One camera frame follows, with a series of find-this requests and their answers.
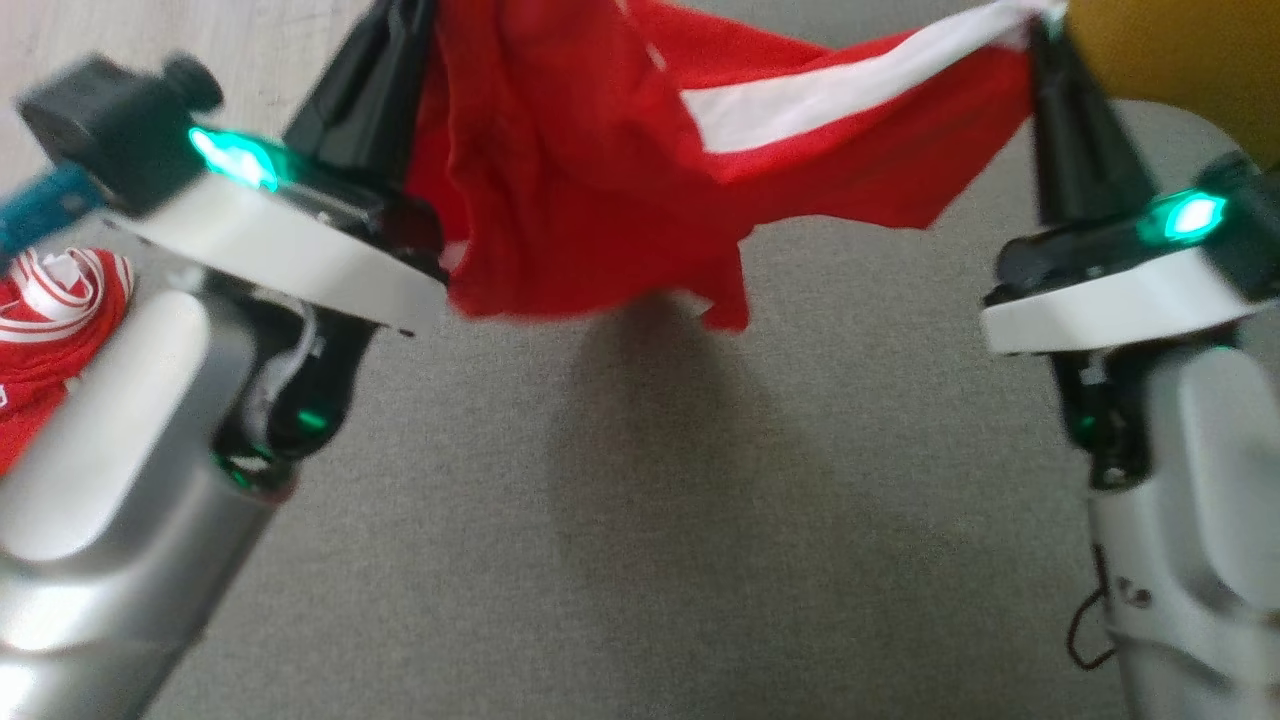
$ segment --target gray fabric surface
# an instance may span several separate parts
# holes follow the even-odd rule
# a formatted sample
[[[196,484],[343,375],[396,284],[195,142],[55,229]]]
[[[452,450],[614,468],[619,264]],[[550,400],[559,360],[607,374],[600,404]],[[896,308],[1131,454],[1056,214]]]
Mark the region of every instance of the gray fabric surface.
[[[701,6],[842,45],[969,4]],[[229,123],[275,131],[358,10],[6,0],[0,90],[187,46]],[[1126,114],[1169,187],[1229,147]],[[12,114],[0,149],[6,186],[38,165]],[[996,251],[1033,225],[1024,133],[929,232],[760,228],[741,337],[664,300],[381,337],[152,717],[1121,717],[1115,670],[1062,651],[1093,588],[1084,461],[1044,364],[989,357],[978,328]],[[163,283],[163,259],[76,241]]]

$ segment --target red fabric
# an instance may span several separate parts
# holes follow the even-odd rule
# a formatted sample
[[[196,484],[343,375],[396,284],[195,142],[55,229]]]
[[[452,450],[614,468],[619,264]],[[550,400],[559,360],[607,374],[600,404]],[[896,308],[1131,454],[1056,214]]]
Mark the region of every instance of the red fabric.
[[[681,91],[856,63],[910,33],[831,51],[626,5],[442,0],[408,190],[470,241],[449,288],[462,314],[559,318],[684,288],[712,301],[708,325],[742,329],[737,243],[755,225],[927,227],[1029,111],[1025,55],[988,46],[869,110],[709,151]]]
[[[120,324],[132,292],[128,260],[105,250],[44,261],[31,250],[0,279],[0,475]]]

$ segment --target blue cable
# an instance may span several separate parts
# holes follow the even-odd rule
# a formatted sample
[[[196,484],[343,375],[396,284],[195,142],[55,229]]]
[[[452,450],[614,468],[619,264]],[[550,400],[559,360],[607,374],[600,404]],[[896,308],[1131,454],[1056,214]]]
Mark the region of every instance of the blue cable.
[[[5,199],[0,206],[0,269],[23,250],[106,205],[79,165],[63,164]]]

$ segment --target red garment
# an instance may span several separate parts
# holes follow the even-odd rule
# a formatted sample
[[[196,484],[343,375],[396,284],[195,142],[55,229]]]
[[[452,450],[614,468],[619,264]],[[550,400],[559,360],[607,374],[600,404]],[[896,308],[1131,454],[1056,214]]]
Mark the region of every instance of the red garment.
[[[0,475],[124,318],[129,261],[106,250],[18,256],[0,279]]]
[[[408,190],[470,241],[466,315],[685,288],[742,329],[739,241],[810,214],[931,224],[1027,118],[1021,31],[1056,6],[831,51],[655,0],[442,0]]]

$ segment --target mustard yellow fabric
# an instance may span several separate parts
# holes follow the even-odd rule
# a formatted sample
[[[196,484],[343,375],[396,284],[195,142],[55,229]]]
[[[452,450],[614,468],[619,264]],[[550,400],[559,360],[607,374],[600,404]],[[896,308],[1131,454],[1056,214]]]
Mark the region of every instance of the mustard yellow fabric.
[[[1196,113],[1280,163],[1280,0],[1073,0],[1068,22],[1112,95]]]

